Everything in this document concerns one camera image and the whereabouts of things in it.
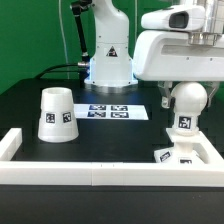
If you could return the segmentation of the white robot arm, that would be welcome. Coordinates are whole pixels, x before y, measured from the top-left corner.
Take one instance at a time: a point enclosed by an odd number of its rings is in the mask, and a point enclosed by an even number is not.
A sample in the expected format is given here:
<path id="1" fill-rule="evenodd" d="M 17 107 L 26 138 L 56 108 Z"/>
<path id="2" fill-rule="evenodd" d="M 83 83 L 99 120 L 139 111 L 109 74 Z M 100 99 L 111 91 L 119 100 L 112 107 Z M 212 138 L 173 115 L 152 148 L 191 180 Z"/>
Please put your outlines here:
<path id="1" fill-rule="evenodd" d="M 112 0 L 93 0 L 92 9 L 96 50 L 86 87 L 119 93 L 140 80 L 156 81 L 167 108 L 174 82 L 204 82 L 209 97 L 224 82 L 224 0 L 179 0 L 144 14 L 133 55 L 127 16 Z"/>

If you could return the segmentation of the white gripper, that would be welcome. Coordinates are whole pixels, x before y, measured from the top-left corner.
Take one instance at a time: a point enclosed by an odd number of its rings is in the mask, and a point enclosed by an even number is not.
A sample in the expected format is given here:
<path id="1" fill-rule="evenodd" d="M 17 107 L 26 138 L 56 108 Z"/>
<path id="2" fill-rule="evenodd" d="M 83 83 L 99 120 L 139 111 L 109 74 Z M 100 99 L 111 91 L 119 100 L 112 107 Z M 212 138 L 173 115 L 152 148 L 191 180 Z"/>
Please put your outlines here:
<path id="1" fill-rule="evenodd" d="M 136 42 L 133 73 L 144 81 L 159 81 L 161 106 L 171 105 L 172 81 L 211 81 L 206 83 L 207 106 L 224 81 L 224 35 L 214 46 L 190 45 L 188 34 L 146 30 Z"/>

